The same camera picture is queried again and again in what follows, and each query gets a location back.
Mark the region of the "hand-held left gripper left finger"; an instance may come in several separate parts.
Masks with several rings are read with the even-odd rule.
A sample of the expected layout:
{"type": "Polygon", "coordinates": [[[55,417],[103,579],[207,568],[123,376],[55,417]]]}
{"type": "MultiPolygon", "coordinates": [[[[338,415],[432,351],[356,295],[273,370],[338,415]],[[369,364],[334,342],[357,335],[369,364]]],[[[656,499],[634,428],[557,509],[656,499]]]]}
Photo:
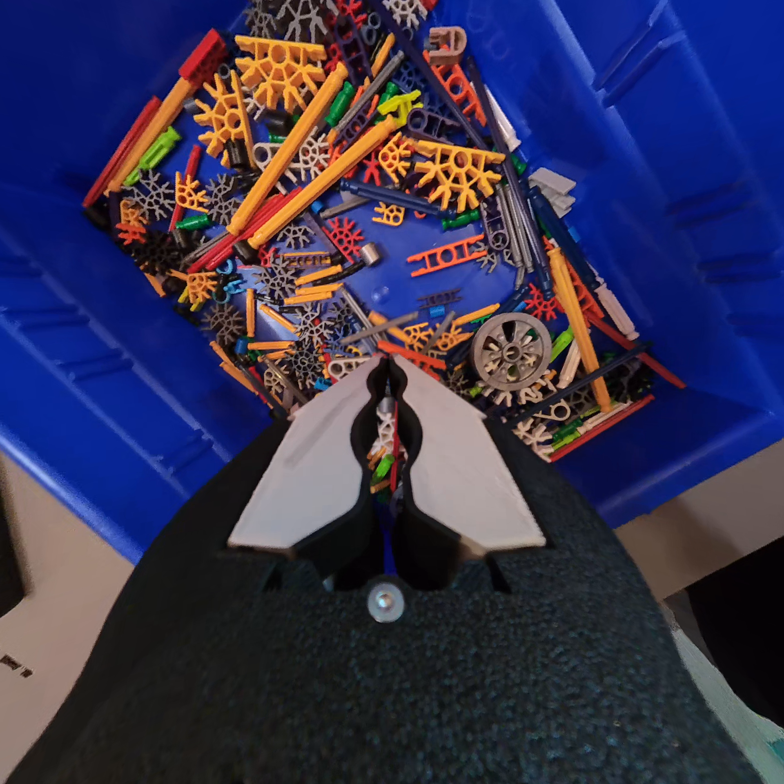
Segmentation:
{"type": "Polygon", "coordinates": [[[374,356],[299,409],[230,533],[230,547],[349,564],[368,547],[366,454],[388,362],[374,356]]]}

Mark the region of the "pile of colourful toy parts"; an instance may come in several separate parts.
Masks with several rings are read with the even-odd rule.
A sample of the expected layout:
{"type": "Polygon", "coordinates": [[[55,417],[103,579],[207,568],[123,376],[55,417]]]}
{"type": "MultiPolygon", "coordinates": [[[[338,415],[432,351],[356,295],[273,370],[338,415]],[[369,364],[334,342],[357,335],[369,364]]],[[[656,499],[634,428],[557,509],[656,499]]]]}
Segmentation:
{"type": "Polygon", "coordinates": [[[228,33],[211,31],[194,76],[214,77],[214,107],[183,97],[205,134],[176,183],[161,160],[182,134],[162,127],[118,191],[106,191],[123,155],[162,102],[153,97],[82,213],[141,270],[179,318],[201,328],[220,367],[249,391],[266,421],[328,389],[378,341],[468,402],[503,421],[550,399],[534,419],[535,451],[549,461],[654,399],[662,384],[686,383],[649,352],[605,284],[571,251],[564,265],[586,329],[599,339],[593,372],[556,295],[538,284],[524,222],[504,177],[495,192],[457,211],[428,205],[438,180],[419,184],[417,147],[456,151],[459,123],[429,92],[364,2],[248,2],[243,43],[270,38],[281,69],[333,71],[342,81],[330,114],[304,138],[267,203],[234,238],[225,227],[299,120],[280,93],[254,97],[234,59],[250,58],[228,33]],[[425,362],[418,358],[426,357],[425,362]]]}

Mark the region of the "blue plastic bin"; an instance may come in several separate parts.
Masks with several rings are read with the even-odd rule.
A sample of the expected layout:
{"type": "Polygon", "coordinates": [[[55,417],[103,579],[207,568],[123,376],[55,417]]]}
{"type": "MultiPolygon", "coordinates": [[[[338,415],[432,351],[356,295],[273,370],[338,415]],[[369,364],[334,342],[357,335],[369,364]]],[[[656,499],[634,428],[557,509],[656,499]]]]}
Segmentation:
{"type": "MultiPolygon", "coordinates": [[[[249,2],[2,2],[2,446],[137,562],[266,427],[82,213],[249,2]]],[[[613,528],[782,439],[782,2],[438,2],[565,221],[686,383],[557,462],[613,528]]]]}

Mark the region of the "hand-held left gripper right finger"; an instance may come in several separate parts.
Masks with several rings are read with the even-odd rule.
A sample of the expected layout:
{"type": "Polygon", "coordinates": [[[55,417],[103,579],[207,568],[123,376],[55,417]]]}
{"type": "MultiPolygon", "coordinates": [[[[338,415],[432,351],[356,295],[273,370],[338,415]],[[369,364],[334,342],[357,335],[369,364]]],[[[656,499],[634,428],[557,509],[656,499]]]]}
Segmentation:
{"type": "Polygon", "coordinates": [[[546,537],[485,415],[411,361],[393,358],[405,501],[476,556],[538,548],[546,537]]]}

